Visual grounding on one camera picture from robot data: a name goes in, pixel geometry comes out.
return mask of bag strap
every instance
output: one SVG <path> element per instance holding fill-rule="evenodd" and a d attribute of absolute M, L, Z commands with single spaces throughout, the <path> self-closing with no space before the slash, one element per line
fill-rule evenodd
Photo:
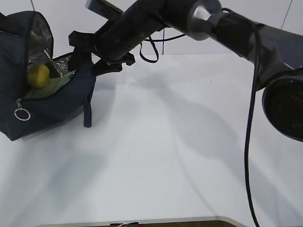
<path fill-rule="evenodd" d="M 0 13 L 0 32 L 20 36 L 24 34 L 24 29 Z"/>
<path fill-rule="evenodd" d="M 92 88 L 89 96 L 83 102 L 84 111 L 84 127 L 91 128 L 92 126 L 92 110 L 91 110 L 91 99 L 93 97 L 95 86 Z"/>

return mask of black cable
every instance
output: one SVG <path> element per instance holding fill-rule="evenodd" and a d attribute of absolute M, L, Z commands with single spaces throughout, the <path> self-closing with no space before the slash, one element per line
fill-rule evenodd
<path fill-rule="evenodd" d="M 153 39 L 152 39 L 151 36 L 149 36 L 149 40 L 150 40 L 150 43 L 151 43 L 151 45 L 152 45 L 152 47 L 153 47 L 153 49 L 154 49 L 154 51 L 155 51 L 155 53 L 156 53 L 157 60 L 150 60 L 150 59 L 147 59 L 146 57 L 144 57 L 144 55 L 142 54 L 142 47 L 143 47 L 143 44 L 142 44 L 142 43 L 140 43 L 140 45 L 141 45 L 141 48 L 140 48 L 140 57 L 141 57 L 144 61 L 146 61 L 146 62 L 148 62 L 148 63 L 157 63 L 158 60 L 159 60 L 159 57 L 160 57 L 160 56 L 159 56 L 158 49 L 157 49 L 156 44 L 155 44 L 155 42 L 153 41 Z"/>
<path fill-rule="evenodd" d="M 142 43 L 140 43 L 140 45 L 141 45 L 141 48 L 140 48 L 140 57 L 144 61 L 146 61 L 148 63 L 156 63 L 159 60 L 159 51 L 157 50 L 157 47 L 156 47 L 155 43 L 159 43 L 159 42 L 163 42 L 164 43 L 164 42 L 171 41 L 171 40 L 174 40 L 174 39 L 179 39 L 179 38 L 184 37 L 184 36 L 185 36 L 185 34 L 182 34 L 182 35 L 178 35 L 178 36 L 175 36 L 175 37 L 172 37 L 172 38 L 169 38 L 169 39 L 156 39 L 156 40 L 153 40 L 152 37 L 149 36 L 148 39 L 145 39 L 145 41 L 148 41 L 148 42 L 151 43 L 151 45 L 152 45 L 152 47 L 153 47 L 153 49 L 154 49 L 154 51 L 156 53 L 157 60 L 150 60 L 150 59 L 147 59 L 146 57 L 144 57 L 144 55 L 142 54 L 142 47 L 143 47 Z"/>
<path fill-rule="evenodd" d="M 34 7 L 33 0 L 30 0 L 30 2 L 32 3 L 33 11 L 36 11 L 36 10 L 35 10 L 35 7 Z"/>
<path fill-rule="evenodd" d="M 252 197 L 251 197 L 251 190 L 250 190 L 249 148 L 250 148 L 250 135 L 251 135 L 252 119 L 253 119 L 255 102 L 256 102 L 257 80 L 258 80 L 259 70 L 260 70 L 261 39 L 260 39 L 260 35 L 259 35 L 257 26 L 251 21 L 248 21 L 248 22 L 253 29 L 255 39 L 256 39 L 256 58 L 255 58 L 254 77 L 253 77 L 253 83 L 252 83 L 252 89 L 251 89 L 250 110 L 249 110 L 246 136 L 245 136 L 244 169 L 245 169 L 245 186 L 246 186 L 246 192 L 247 192 L 248 203 L 250 206 L 251 216 L 252 216 L 252 219 L 254 220 L 256 227 L 260 227 L 260 225 L 258 223 L 258 219 L 256 217 L 255 210 L 254 210 Z"/>
<path fill-rule="evenodd" d="M 154 41 L 155 43 L 167 42 L 167 41 L 171 41 L 171 40 L 174 40 L 174 39 L 179 39 L 179 38 L 184 37 L 184 36 L 186 36 L 186 35 L 185 35 L 185 34 L 182 34 L 182 35 L 178 35 L 178 36 L 171 37 L 171 38 L 168 38 L 168 39 L 154 39 L 153 41 Z"/>

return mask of navy blue bag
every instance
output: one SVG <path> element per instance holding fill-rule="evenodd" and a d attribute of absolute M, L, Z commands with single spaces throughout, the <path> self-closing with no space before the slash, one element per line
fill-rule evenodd
<path fill-rule="evenodd" d="M 10 140 L 62 123 L 83 106 L 84 126 L 91 127 L 91 107 L 96 77 L 91 54 L 69 71 L 71 53 L 53 57 L 53 36 L 45 18 L 25 11 L 0 14 L 0 131 Z M 42 98 L 25 98 L 27 73 L 33 65 L 49 64 L 68 82 Z"/>

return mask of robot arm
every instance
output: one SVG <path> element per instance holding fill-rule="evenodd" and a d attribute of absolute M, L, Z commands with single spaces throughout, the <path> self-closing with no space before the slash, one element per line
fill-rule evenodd
<path fill-rule="evenodd" d="M 98 67 L 107 67 L 103 73 L 121 71 L 122 62 L 133 64 L 129 52 L 164 27 L 195 40 L 211 37 L 255 63 L 256 39 L 250 25 L 254 23 L 261 39 L 257 89 L 266 88 L 265 114 L 284 135 L 303 141 L 303 36 L 226 12 L 218 0 L 138 0 L 125 12 L 106 0 L 90 0 L 87 7 L 108 22 L 89 37 L 82 34 L 86 42 L 74 32 L 70 44 L 83 48 L 88 43 L 87 49 L 101 58 Z"/>

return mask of bag handle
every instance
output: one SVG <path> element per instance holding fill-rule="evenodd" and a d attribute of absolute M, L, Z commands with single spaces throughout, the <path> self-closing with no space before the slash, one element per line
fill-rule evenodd
<path fill-rule="evenodd" d="M 23 35 L 24 29 L 0 13 L 0 32 L 20 36 Z"/>

